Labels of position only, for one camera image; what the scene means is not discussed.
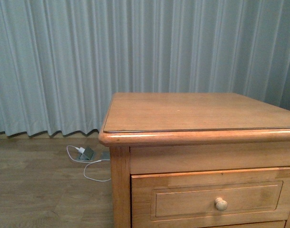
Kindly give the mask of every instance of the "curtain fold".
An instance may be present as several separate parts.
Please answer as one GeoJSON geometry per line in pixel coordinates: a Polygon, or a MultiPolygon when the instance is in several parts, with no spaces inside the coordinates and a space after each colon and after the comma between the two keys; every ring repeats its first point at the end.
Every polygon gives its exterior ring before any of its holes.
{"type": "Polygon", "coordinates": [[[0,0],[0,132],[100,129],[115,92],[290,110],[290,0],[0,0]]]}

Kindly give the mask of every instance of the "laminate flooring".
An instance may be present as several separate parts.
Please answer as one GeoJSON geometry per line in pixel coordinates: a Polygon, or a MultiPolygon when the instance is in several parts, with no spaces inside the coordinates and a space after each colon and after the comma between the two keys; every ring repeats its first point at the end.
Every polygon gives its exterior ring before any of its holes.
{"type": "MultiPolygon", "coordinates": [[[[97,138],[0,139],[0,228],[113,227],[111,181],[86,179],[67,145],[90,146],[96,160],[108,151],[97,138]]],[[[110,163],[90,165],[87,175],[110,178],[110,163]]]]}

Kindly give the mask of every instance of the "drawer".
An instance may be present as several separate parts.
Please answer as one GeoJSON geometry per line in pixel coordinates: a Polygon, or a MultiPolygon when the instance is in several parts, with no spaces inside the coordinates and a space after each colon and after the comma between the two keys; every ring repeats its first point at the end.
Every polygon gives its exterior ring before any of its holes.
{"type": "Polygon", "coordinates": [[[261,223],[251,223],[243,224],[237,226],[222,226],[222,227],[210,227],[210,228],[284,228],[285,221],[276,222],[261,222],[261,223]]]}
{"type": "Polygon", "coordinates": [[[290,167],[132,175],[131,182],[136,228],[267,222],[290,213],[290,167]]]}

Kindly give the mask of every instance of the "wooden knob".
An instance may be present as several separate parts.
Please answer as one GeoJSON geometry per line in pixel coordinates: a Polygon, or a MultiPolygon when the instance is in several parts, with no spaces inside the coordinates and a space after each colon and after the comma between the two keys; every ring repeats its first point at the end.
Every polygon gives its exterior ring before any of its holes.
{"type": "Polygon", "coordinates": [[[225,211],[227,209],[227,202],[222,198],[215,199],[215,205],[218,211],[225,211]]]}

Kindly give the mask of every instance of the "white cable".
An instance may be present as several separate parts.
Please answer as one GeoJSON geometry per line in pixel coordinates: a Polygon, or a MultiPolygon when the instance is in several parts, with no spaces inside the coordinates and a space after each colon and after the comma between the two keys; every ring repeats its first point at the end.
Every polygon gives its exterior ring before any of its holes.
{"type": "Polygon", "coordinates": [[[72,145],[68,145],[68,146],[67,146],[67,153],[68,153],[69,158],[70,158],[71,160],[73,160],[73,161],[75,161],[75,162],[80,162],[80,163],[87,163],[87,165],[86,165],[85,168],[84,168],[84,177],[86,177],[87,179],[93,180],[93,181],[98,181],[98,182],[106,182],[106,181],[111,180],[111,178],[110,178],[110,179],[108,179],[108,180],[102,180],[102,181],[101,181],[101,180],[96,180],[96,179],[90,178],[90,177],[88,177],[88,176],[85,175],[86,168],[87,168],[89,165],[94,164],[94,163],[97,163],[97,162],[101,162],[101,161],[110,161],[109,159],[102,159],[102,160],[97,160],[97,161],[77,161],[77,160],[75,160],[75,159],[73,159],[73,158],[71,157],[71,155],[70,155],[70,153],[69,153],[69,150],[68,150],[68,147],[73,147],[73,148],[75,148],[75,149],[77,149],[77,150],[79,150],[80,148],[75,147],[75,146],[72,146],[72,145]]]}

